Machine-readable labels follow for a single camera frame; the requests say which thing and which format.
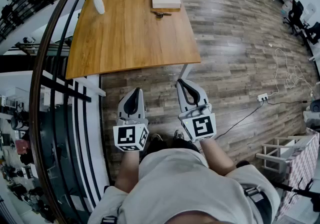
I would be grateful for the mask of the person's left forearm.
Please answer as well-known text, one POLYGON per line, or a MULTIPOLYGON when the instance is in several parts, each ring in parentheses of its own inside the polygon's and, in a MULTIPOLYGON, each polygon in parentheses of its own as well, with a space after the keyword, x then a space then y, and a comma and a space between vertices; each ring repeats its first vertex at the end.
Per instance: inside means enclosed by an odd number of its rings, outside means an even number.
POLYGON ((130 193, 139 181, 140 152, 125 152, 115 181, 115 187, 130 193))

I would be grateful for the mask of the small metal tool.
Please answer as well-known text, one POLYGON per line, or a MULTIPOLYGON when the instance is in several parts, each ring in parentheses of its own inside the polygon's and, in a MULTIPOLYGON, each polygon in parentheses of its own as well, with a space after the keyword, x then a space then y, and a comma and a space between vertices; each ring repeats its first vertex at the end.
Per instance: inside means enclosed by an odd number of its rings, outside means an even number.
POLYGON ((157 19, 162 19, 164 16, 171 16, 171 13, 167 13, 167 12, 158 12, 158 11, 154 11, 152 10, 151 13, 155 14, 157 19))

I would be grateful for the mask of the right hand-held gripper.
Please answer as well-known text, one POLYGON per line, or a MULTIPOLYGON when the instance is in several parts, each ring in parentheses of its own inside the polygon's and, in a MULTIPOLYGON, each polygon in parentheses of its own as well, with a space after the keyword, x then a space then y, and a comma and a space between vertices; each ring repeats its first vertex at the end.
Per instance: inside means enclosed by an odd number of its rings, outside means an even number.
POLYGON ((178 79, 176 89, 182 112, 178 119, 190 141, 195 143, 214 137, 217 134, 216 117, 205 90, 187 79, 178 79))

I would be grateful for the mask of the white vase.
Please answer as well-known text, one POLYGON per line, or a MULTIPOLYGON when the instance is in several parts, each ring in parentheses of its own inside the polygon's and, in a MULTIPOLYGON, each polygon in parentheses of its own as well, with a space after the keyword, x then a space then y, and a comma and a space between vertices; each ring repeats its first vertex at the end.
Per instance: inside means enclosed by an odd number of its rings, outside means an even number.
POLYGON ((103 0, 93 0, 93 4, 100 15, 105 13, 105 6, 103 0))

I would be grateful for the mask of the brown wooden handrail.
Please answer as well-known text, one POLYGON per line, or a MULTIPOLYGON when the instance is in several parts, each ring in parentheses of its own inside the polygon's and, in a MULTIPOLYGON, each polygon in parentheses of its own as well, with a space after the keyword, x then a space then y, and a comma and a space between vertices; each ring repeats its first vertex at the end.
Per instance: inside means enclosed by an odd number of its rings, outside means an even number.
POLYGON ((49 206, 53 211, 53 215, 55 216, 58 224, 67 224, 67 219, 61 207, 59 206, 58 200, 54 193, 54 189, 51 185, 49 176, 47 174, 47 168, 44 162, 45 158, 41 140, 39 111, 41 82, 43 76, 43 65, 45 62, 45 57, 47 56, 47 51, 49 48, 51 37, 58 23, 60 15, 65 5, 67 4, 67 1, 68 0, 59 0, 47 23, 36 56, 35 66, 31 77, 29 94, 29 137, 33 154, 33 160, 38 174, 39 182, 44 191, 44 195, 48 200, 49 206))

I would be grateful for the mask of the white table leg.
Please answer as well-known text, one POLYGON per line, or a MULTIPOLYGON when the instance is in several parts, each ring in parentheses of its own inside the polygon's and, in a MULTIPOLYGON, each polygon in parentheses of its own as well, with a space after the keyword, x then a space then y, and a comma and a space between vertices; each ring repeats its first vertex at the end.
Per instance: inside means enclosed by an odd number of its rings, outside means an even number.
POLYGON ((186 79, 191 69, 193 68, 193 65, 193 63, 184 64, 178 76, 178 79, 186 79))

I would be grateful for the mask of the person's right shoe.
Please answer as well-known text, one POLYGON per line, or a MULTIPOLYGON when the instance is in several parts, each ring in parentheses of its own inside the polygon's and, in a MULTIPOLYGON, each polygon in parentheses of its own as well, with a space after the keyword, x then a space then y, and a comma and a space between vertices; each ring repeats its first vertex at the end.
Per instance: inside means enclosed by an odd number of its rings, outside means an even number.
POLYGON ((184 140, 184 133, 177 129, 175 132, 174 132, 174 137, 173 137, 173 140, 176 141, 176 140, 184 140))

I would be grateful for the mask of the person's right forearm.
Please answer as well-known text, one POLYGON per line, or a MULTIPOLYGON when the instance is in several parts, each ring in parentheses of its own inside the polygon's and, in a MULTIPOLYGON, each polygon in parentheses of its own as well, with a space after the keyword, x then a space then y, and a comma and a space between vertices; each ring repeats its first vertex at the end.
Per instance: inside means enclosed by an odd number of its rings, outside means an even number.
POLYGON ((236 169, 232 159, 222 150, 218 143, 210 138, 200 141, 201 148, 209 168, 218 175, 226 176, 236 169))

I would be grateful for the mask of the black office chair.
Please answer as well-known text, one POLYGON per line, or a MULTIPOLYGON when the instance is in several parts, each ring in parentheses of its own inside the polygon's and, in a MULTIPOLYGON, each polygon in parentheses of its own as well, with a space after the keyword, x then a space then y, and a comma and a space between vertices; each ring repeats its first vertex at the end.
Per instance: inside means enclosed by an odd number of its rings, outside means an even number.
POLYGON ((317 44, 320 39, 320 23, 317 21, 312 27, 305 28, 302 34, 303 46, 309 45, 310 43, 312 45, 317 44))
POLYGON ((303 14, 304 7, 300 1, 292 0, 292 8, 288 12, 288 17, 284 17, 283 24, 288 24, 291 27, 291 34, 295 34, 296 36, 299 34, 298 30, 304 30, 305 25, 301 20, 301 16, 303 14))

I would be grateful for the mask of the person's black trousers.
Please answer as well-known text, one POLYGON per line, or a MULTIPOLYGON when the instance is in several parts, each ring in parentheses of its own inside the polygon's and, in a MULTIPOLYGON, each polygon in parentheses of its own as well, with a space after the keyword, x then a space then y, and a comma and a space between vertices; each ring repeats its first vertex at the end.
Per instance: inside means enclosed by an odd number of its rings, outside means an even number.
MULTIPOLYGON (((198 148, 193 143, 183 139, 174 140, 170 148, 171 149, 189 149, 197 153, 200 153, 198 148)), ((170 149, 170 148, 168 147, 167 143, 163 140, 152 140, 146 150, 145 155, 149 155, 149 154, 152 154, 164 149, 170 149)))

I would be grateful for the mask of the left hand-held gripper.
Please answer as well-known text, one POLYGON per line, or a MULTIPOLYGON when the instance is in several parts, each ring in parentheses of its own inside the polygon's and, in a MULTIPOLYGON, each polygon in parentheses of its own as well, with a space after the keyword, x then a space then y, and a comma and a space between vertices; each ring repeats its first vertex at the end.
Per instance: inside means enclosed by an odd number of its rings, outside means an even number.
POLYGON ((143 90, 137 87, 118 103, 118 116, 113 127, 114 145, 123 152, 143 151, 149 135, 149 121, 145 118, 143 90))

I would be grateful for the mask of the white wooden rack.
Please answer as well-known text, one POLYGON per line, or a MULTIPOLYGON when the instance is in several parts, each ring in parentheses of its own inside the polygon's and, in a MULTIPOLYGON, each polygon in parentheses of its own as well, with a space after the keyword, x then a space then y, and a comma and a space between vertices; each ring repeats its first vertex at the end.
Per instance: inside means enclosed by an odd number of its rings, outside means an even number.
POLYGON ((262 144, 262 153, 257 153, 255 157, 263 160, 263 169, 283 174, 295 154, 303 151, 312 138, 312 135, 276 137, 273 144, 262 144))

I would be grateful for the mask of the person's light grey shirt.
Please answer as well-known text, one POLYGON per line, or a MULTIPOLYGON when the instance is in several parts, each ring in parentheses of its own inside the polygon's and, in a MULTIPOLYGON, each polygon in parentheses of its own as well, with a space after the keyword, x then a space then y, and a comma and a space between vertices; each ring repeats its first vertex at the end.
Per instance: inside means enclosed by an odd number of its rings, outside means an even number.
POLYGON ((253 200, 245 194, 247 188, 267 197, 274 219, 280 197, 253 165, 222 176, 194 150, 163 149, 142 160, 131 192, 109 186, 88 224, 101 224, 107 217, 115 224, 165 224, 185 212, 205 213, 230 224, 263 224, 253 200))

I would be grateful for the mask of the pink patterned box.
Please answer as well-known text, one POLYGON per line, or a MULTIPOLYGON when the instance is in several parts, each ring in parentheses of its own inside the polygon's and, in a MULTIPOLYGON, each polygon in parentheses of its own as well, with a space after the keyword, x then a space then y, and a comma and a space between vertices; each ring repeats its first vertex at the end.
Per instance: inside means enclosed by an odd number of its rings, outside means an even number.
MULTIPOLYGON (((294 189, 306 189, 313 179, 316 170, 320 133, 307 128, 306 135, 311 136, 308 145, 294 152, 286 164, 285 178, 282 184, 294 189)), ((280 220, 297 203, 300 197, 300 195, 293 191, 283 189, 274 221, 280 220)))

